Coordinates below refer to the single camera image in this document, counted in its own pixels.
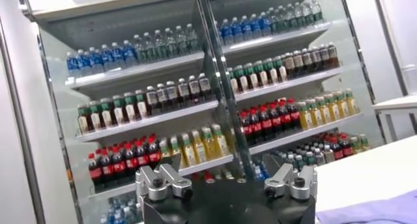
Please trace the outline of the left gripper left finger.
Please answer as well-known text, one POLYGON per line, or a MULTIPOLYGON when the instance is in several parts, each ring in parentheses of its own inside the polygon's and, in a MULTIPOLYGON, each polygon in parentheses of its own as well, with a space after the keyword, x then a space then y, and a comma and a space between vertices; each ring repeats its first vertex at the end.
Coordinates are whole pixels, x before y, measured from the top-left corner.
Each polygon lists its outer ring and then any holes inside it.
POLYGON ((137 200, 148 197, 158 202, 166 199, 169 193, 182 200, 191 199, 192 181, 179 175, 180 161, 181 155, 175 154, 162 158, 154 169, 149 165, 140 167, 135 181, 137 200))

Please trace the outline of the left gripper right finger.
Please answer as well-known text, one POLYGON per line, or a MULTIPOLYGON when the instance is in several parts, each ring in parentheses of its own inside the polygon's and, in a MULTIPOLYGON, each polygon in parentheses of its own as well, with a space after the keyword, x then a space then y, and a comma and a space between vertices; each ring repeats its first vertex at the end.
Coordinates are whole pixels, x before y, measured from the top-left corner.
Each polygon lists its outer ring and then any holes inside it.
POLYGON ((283 158, 273 154, 263 154, 262 161, 270 175, 264 181, 264 193, 267 198, 283 197, 288 191, 293 199, 317 199, 317 166, 307 165, 297 171, 293 164, 285 163, 283 158))

